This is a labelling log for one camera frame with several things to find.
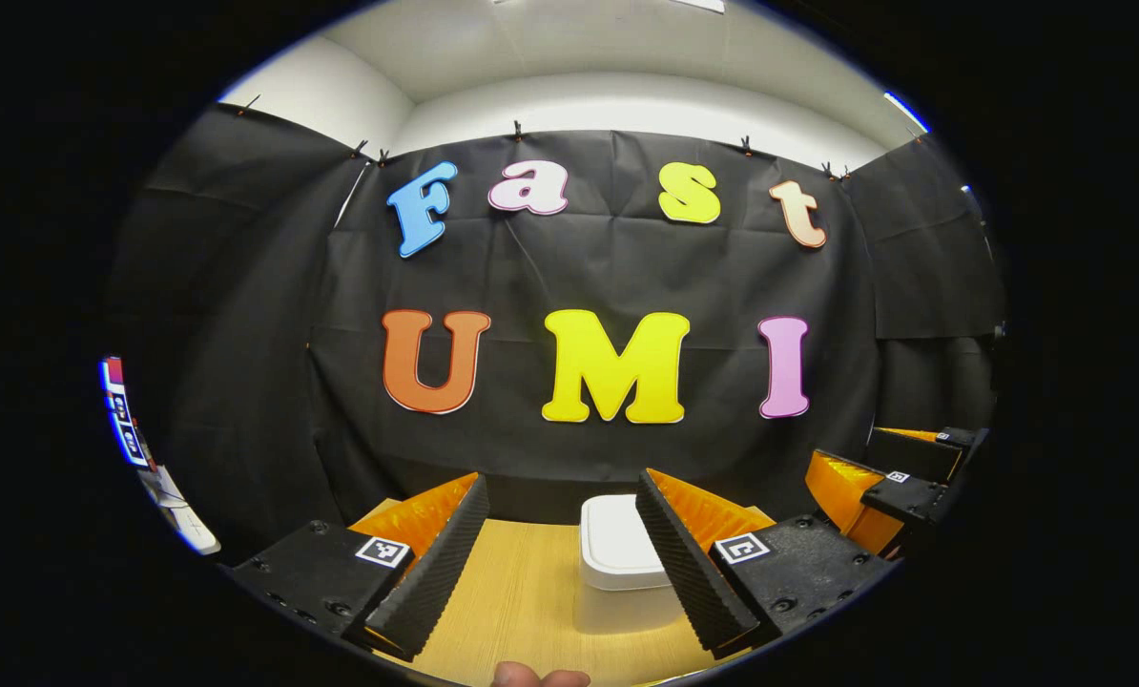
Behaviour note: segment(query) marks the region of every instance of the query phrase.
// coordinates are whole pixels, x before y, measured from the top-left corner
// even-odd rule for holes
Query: fingertip
[[[540,687],[540,676],[521,662],[501,661],[491,687]]]
[[[590,676],[581,670],[554,670],[543,676],[543,687],[587,687]]]

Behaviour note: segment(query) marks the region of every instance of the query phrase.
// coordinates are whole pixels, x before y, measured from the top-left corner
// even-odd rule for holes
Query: ceiling light
[[[695,8],[708,9],[711,13],[722,14],[726,9],[722,8],[722,0],[671,0],[673,3],[691,5]]]
[[[909,112],[909,108],[906,108],[904,103],[901,103],[900,100],[896,100],[895,96],[892,96],[891,91],[885,92],[884,97],[886,97],[886,99],[887,99],[888,103],[895,105],[902,113],[904,113],[906,116],[908,116],[910,118],[910,121],[917,122],[917,125],[921,126],[921,131],[923,132],[931,133],[931,130],[926,129],[926,125],[924,125],[924,123],[921,123],[921,121],[919,121],[918,115]]]

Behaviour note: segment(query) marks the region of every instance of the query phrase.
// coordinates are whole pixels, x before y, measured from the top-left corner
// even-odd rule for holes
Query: white ceiling
[[[325,31],[413,103],[510,79],[626,71],[765,92],[887,148],[919,128],[884,88],[759,5],[671,0],[390,0]]]

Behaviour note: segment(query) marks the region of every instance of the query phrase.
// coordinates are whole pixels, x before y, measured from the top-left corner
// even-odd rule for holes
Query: white lid
[[[649,542],[637,497],[596,496],[582,504],[583,582],[597,590],[648,590],[671,582]]]

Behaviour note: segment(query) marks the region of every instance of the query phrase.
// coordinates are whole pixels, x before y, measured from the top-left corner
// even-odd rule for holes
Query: black curtain
[[[986,426],[1006,296],[970,179],[931,136],[842,181],[870,252],[883,370],[875,425]]]
[[[644,467],[787,517],[814,508],[802,483],[811,449],[860,456],[872,422],[989,420],[984,340],[1001,318],[1000,281],[960,174],[928,137],[844,181],[729,145],[626,132],[468,140],[383,166],[350,153],[216,106],[162,162],[121,238],[110,352],[125,358],[156,457],[230,558],[469,471],[490,475],[494,517],[577,522],[585,497],[631,491]],[[501,170],[530,160],[568,170],[565,212],[487,204]],[[439,216],[446,231],[401,260],[385,199],[442,161],[459,167]],[[666,220],[666,162],[713,171],[718,220]],[[769,197],[787,179],[817,198],[822,248],[797,244]],[[416,414],[387,396],[380,318],[392,309],[433,317],[418,371],[434,385],[448,374],[444,314],[492,318],[465,408]],[[556,350],[543,317],[557,309],[592,310],[617,349],[647,313],[687,317],[683,420],[606,423],[585,392],[587,422],[543,420]],[[773,316],[810,326],[811,406],[795,418],[757,412],[769,350],[756,326]]]
[[[363,166],[349,153],[216,105],[161,161],[121,232],[108,352],[124,358],[145,440],[230,561],[342,517],[312,439],[303,322]]]

